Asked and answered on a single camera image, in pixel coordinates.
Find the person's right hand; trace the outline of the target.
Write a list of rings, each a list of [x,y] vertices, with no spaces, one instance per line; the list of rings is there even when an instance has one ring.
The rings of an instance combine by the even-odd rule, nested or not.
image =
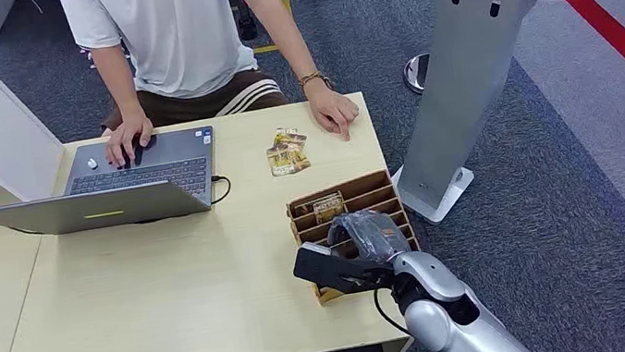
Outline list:
[[[128,112],[117,128],[106,128],[102,137],[107,139],[105,157],[109,165],[124,167],[126,159],[135,157],[134,141],[145,147],[153,136],[153,123],[142,111]]]

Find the person's left hand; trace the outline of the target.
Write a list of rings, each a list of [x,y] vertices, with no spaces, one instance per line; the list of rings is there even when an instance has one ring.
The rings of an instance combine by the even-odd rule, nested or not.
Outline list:
[[[306,89],[312,115],[326,131],[350,140],[349,126],[360,114],[359,107],[349,98],[332,91],[325,85]]]

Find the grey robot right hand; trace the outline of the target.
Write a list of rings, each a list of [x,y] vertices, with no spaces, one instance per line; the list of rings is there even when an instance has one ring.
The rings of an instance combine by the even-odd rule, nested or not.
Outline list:
[[[327,233],[327,243],[333,247],[352,241],[361,259],[388,262],[399,253],[411,251],[407,238],[386,213],[377,211],[347,212],[336,216]]]

